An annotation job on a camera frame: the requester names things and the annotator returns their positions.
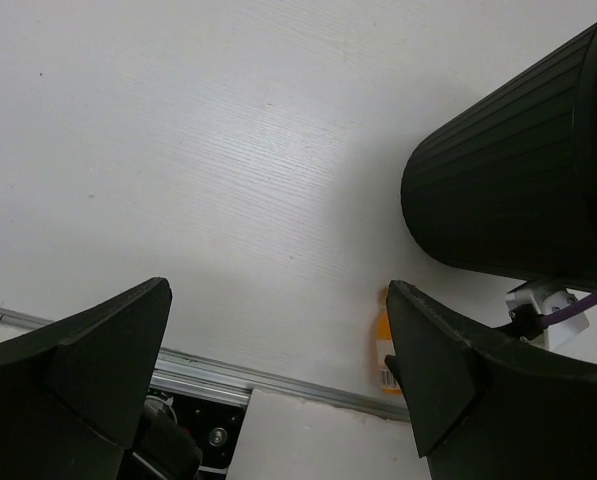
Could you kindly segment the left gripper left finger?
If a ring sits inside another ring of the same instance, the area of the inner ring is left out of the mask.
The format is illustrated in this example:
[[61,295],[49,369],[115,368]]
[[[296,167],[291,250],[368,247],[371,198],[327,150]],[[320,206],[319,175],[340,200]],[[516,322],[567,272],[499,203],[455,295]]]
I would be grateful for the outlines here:
[[0,343],[0,479],[116,477],[171,303],[155,277]]

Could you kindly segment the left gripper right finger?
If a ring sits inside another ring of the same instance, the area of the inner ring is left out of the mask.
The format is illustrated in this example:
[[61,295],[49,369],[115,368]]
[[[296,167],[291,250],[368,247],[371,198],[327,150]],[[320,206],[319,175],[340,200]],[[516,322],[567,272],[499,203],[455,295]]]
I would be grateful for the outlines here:
[[597,479],[597,364],[390,283],[386,360],[435,479]]

